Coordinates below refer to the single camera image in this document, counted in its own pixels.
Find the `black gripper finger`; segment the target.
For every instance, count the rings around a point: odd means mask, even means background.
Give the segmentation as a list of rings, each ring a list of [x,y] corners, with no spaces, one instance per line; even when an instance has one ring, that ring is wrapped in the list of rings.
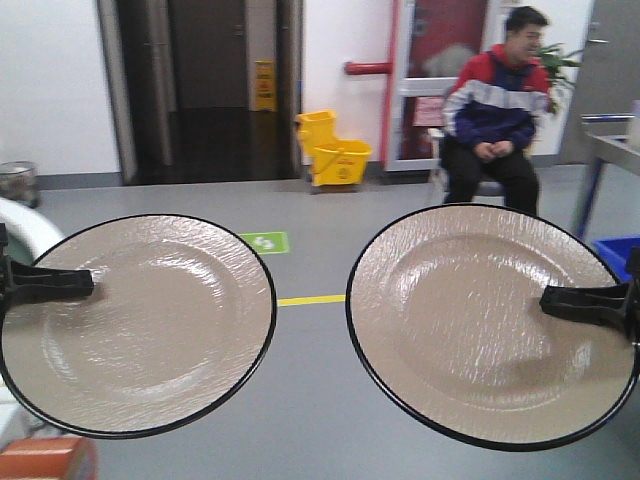
[[[578,323],[614,327],[639,342],[639,248],[625,265],[631,280],[608,287],[569,288],[548,285],[539,300],[541,310]]]
[[[1,307],[88,297],[94,282],[89,270],[59,270],[25,265],[4,253],[9,244],[1,224]]]

